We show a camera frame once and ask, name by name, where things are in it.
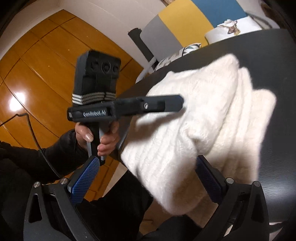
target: orange wood panel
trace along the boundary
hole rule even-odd
[[[22,60],[43,81],[69,104],[72,103],[75,68],[57,55],[42,40],[38,41]]]
[[[31,29],[31,32],[35,34],[38,38],[42,38],[50,31],[54,30],[58,25],[48,18],[44,19],[38,23],[35,27]]]
[[[120,72],[130,80],[136,82],[137,77],[142,72],[143,67],[139,65],[134,59],[132,59]]]
[[[28,31],[12,46],[12,49],[21,57],[38,40],[37,36]]]
[[[62,9],[61,11],[56,12],[55,14],[48,17],[48,19],[50,19],[51,21],[53,21],[54,23],[56,23],[58,25],[61,25],[62,23],[66,22],[74,17],[75,17],[75,15]]]
[[[116,43],[80,18],[73,18],[61,26],[90,48],[120,58],[121,67],[125,66],[131,60],[131,57]]]
[[[124,91],[128,90],[135,84],[135,82],[136,80],[131,80],[120,73],[116,84],[116,96],[119,96]]]
[[[94,200],[94,197],[96,196],[96,192],[92,191],[92,190],[88,190],[84,196],[84,198],[86,200],[88,200],[89,202],[91,202],[92,200]]]
[[[105,178],[105,175],[108,171],[108,167],[106,166],[101,166],[99,173],[96,175],[95,179],[93,180],[91,186],[89,187],[90,190],[97,192],[102,184],[102,181]]]
[[[106,161],[105,161],[105,166],[110,167],[112,161],[113,161],[112,157],[107,156]]]
[[[0,121],[4,122],[15,114],[27,112],[5,84],[0,86],[0,96]],[[58,138],[41,125],[32,115],[30,115],[30,122],[42,148],[46,148],[57,141]],[[13,118],[5,124],[5,127],[20,145],[26,148],[37,149],[25,116]]]
[[[12,146],[21,147],[21,145],[13,138],[5,126],[0,127],[0,141],[9,143]]]
[[[7,53],[0,60],[0,76],[2,77],[2,79],[5,79],[6,75],[19,59],[20,57],[14,50],[10,48],[7,51]]]
[[[71,172],[71,173],[69,173],[68,175],[66,175],[65,177],[66,177],[66,178],[70,178],[70,177],[72,176],[73,173],[74,173],[74,172]]]
[[[67,120],[70,106],[62,97],[42,81],[22,60],[13,67],[4,80],[9,90],[23,106],[48,130],[57,136],[74,128]]]
[[[97,194],[96,194],[96,197],[95,197],[96,200],[103,196],[103,194],[104,194],[104,192],[105,192],[105,190],[106,190],[106,188],[107,188],[107,186],[108,186],[108,184],[109,184],[109,182],[110,182],[110,180],[111,180],[111,178],[112,178],[118,164],[119,164],[119,162],[117,160],[112,161],[112,163],[110,165],[110,168],[108,169],[108,172],[107,172],[104,180],[102,181],[100,189],[97,191]]]
[[[47,34],[42,40],[74,66],[77,58],[89,50],[88,46],[61,27]]]

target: blue gripper pad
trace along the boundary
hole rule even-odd
[[[99,168],[100,160],[95,156],[91,156],[89,158],[89,163],[87,161],[81,168],[84,169],[84,171],[79,175],[79,177],[75,178],[76,180],[71,180],[71,182],[75,181],[75,183],[71,186],[71,182],[69,182],[68,191],[71,193],[71,202],[73,204],[79,204],[82,202],[91,183],[98,174]]]
[[[219,181],[215,178],[215,173],[218,171],[214,169],[204,156],[198,156],[196,159],[195,172],[198,175],[202,185],[210,196],[212,202],[220,204],[223,200],[222,187]]]

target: metal screw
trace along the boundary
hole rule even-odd
[[[260,182],[258,182],[258,181],[254,181],[254,185],[256,186],[256,187],[260,187]]]
[[[148,107],[149,107],[149,104],[148,103],[145,103],[144,104],[144,109],[146,110],[146,109],[148,109]]]
[[[60,180],[60,183],[61,184],[66,184],[68,182],[68,179],[66,179],[66,178],[62,178],[61,180]]]
[[[226,179],[226,182],[229,183],[229,184],[233,184],[234,183],[234,180],[231,177],[228,177]]]
[[[33,186],[34,186],[35,188],[39,187],[39,186],[40,186],[40,182],[35,182]]]

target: white fabric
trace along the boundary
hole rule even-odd
[[[183,96],[183,109],[133,117],[121,159],[165,210],[187,213],[203,227],[216,205],[194,171],[196,157],[205,155],[235,181],[256,180],[276,98],[253,90],[248,70],[239,69],[233,55],[201,69],[169,72],[148,96],[166,94]]]
[[[234,24],[233,22],[227,24],[227,20],[226,20],[224,24],[219,24],[216,28],[208,31],[205,34],[205,38],[208,41],[208,43],[212,44],[224,39],[234,37],[235,36],[234,33],[231,33],[231,34],[227,33],[228,28],[220,26],[220,25],[225,25],[230,27],[230,26],[233,26],[233,24]],[[239,35],[262,30],[259,24],[256,23],[250,16],[238,19],[237,28],[240,30]]]

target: yellow panel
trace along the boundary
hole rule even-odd
[[[64,58],[57,55],[42,40],[38,41],[22,60],[34,70],[44,82],[64,98],[72,103],[75,68]]]
[[[62,24],[61,27],[72,33],[90,48],[120,58],[121,67],[125,66],[131,60],[131,57],[116,43],[80,18],[73,18]]]
[[[15,51],[9,49],[7,53],[0,60],[0,76],[5,79],[6,75],[15,65],[15,63],[20,59]]]
[[[23,106],[55,135],[61,136],[74,128],[75,124],[68,121],[66,116],[70,104],[54,92],[22,60],[13,67],[4,82]]]
[[[108,169],[108,172],[107,172],[107,174],[106,174],[106,176],[105,176],[105,178],[104,178],[104,180],[102,182],[102,185],[100,186],[100,188],[99,188],[99,190],[97,192],[97,195],[95,197],[96,200],[103,196],[103,194],[104,194],[104,192],[105,192],[111,178],[113,177],[113,174],[114,174],[118,164],[119,164],[119,162],[117,160],[113,160],[113,162],[111,163],[111,166]]]
[[[158,15],[183,47],[193,43],[208,45],[205,34],[213,26],[191,0],[176,0]]]
[[[130,80],[136,82],[137,77],[142,72],[143,67],[139,65],[134,59],[132,59],[120,72],[120,74],[124,74],[125,77]]]
[[[27,112],[11,94],[5,84],[0,86],[0,96],[0,121],[4,122],[15,114]],[[39,145],[42,148],[46,148],[57,141],[58,138],[31,115],[30,122]],[[13,118],[5,124],[5,127],[14,139],[23,147],[37,149],[25,116]]]
[[[47,34],[42,40],[74,66],[77,58],[89,50],[88,46],[61,27]]]
[[[100,171],[98,172],[97,176],[95,177],[95,179],[93,180],[91,186],[89,187],[90,190],[97,192],[98,189],[100,188],[103,179],[105,178],[105,175],[108,171],[108,167],[106,166],[101,166],[100,167]]]
[[[46,18],[38,23],[34,28],[32,28],[31,32],[41,39],[50,31],[54,30],[57,26],[58,25],[56,23]]]
[[[58,25],[61,25],[62,23],[66,22],[74,17],[75,17],[75,15],[62,9],[61,11],[56,12],[55,14],[48,17],[48,19],[50,19],[51,21],[55,22]]]
[[[12,49],[19,56],[22,56],[37,41],[37,36],[35,36],[31,31],[28,31],[12,46]]]
[[[0,127],[0,141],[9,143],[12,146],[21,147],[4,126]]]
[[[123,74],[119,74],[119,78],[116,84],[116,96],[119,96],[124,91],[128,90],[135,84],[136,80],[130,80],[129,78],[125,77]]]

